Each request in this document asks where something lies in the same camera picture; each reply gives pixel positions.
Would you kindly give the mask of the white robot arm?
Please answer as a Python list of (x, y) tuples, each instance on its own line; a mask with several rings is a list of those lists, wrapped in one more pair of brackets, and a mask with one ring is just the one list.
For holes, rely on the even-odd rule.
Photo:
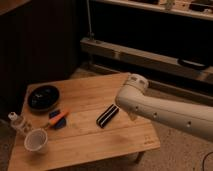
[(129, 74), (115, 98), (128, 114), (142, 116), (213, 142), (213, 107), (146, 96), (148, 80)]

